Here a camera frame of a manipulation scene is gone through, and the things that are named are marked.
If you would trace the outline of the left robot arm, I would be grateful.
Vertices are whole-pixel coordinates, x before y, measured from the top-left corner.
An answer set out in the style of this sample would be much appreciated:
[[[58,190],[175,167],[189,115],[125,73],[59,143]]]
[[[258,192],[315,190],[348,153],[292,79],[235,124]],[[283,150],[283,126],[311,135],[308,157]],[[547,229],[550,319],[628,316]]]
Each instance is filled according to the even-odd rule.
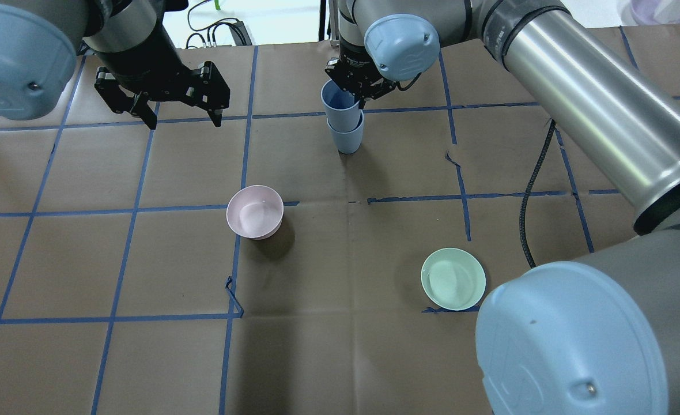
[[[80,48],[102,66],[93,87],[116,114],[157,126],[150,103],[181,102],[222,123],[231,90],[211,61],[183,64],[163,24],[186,1],[0,1],[0,116],[48,115],[73,76]]]

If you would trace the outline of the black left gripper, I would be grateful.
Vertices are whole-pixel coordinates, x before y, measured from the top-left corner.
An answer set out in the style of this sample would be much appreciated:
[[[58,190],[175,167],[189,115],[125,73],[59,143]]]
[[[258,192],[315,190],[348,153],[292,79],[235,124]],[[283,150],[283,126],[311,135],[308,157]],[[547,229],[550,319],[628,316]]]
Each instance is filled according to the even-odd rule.
[[[115,113],[132,112],[150,130],[157,115],[147,103],[135,106],[135,95],[150,101],[179,101],[207,111],[214,127],[222,125],[222,110],[229,108],[231,89],[211,61],[196,68],[185,66],[163,26],[153,28],[147,39],[129,50],[95,50],[112,79],[95,82],[95,90]],[[134,96],[127,96],[125,91]]]

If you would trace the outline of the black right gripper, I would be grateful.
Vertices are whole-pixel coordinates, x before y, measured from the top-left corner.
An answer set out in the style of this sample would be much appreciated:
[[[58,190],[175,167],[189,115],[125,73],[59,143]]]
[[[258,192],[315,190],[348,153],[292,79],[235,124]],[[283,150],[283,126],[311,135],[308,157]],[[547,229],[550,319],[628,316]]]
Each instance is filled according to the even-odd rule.
[[[345,39],[339,41],[338,57],[328,61],[325,73],[342,91],[355,97],[359,110],[365,108],[367,101],[379,99],[397,88],[396,82],[380,74],[364,47]]]

